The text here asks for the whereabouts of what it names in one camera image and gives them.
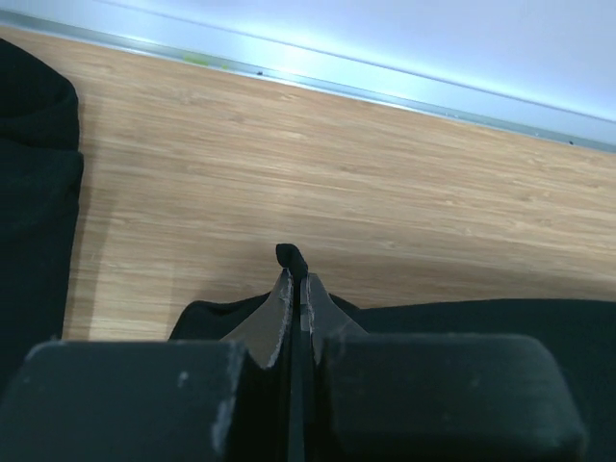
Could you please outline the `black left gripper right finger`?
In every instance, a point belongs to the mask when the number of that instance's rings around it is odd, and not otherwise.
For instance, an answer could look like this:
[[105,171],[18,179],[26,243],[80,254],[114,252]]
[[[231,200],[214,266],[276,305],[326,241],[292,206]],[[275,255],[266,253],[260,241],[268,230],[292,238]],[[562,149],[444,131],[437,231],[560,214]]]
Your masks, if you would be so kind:
[[302,283],[319,461],[581,461],[587,434],[552,354],[515,334],[371,334]]

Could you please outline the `folded black t shirt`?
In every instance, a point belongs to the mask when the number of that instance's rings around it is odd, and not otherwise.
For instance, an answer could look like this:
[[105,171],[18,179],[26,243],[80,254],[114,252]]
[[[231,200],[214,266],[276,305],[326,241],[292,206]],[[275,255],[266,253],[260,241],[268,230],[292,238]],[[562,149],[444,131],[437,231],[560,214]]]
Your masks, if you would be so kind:
[[73,85],[1,42],[1,382],[61,337],[84,157]]

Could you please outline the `black t shirt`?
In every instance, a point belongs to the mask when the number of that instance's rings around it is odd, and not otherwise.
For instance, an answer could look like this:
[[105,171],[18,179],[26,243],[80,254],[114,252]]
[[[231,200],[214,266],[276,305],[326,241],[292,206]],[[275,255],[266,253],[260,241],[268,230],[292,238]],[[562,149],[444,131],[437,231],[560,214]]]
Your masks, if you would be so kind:
[[[292,244],[276,248],[279,265],[293,278],[299,329],[292,336],[298,383],[303,394],[292,404],[304,432],[292,446],[314,454],[311,425],[316,374],[310,341],[302,333],[302,283],[308,266]],[[371,334],[515,334],[538,340],[554,357],[574,399],[587,434],[581,461],[615,457],[615,306],[611,302],[563,298],[513,298],[437,302],[363,310],[327,292],[333,302]]]
[[1,382],[61,337],[84,157],[73,85],[1,42]]

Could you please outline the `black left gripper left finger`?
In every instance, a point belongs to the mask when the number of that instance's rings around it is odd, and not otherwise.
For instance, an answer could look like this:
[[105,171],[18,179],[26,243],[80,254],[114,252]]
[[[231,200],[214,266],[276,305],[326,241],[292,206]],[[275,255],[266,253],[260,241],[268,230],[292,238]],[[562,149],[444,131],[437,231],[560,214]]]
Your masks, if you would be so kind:
[[1,404],[5,461],[279,461],[294,283],[219,341],[47,342]]

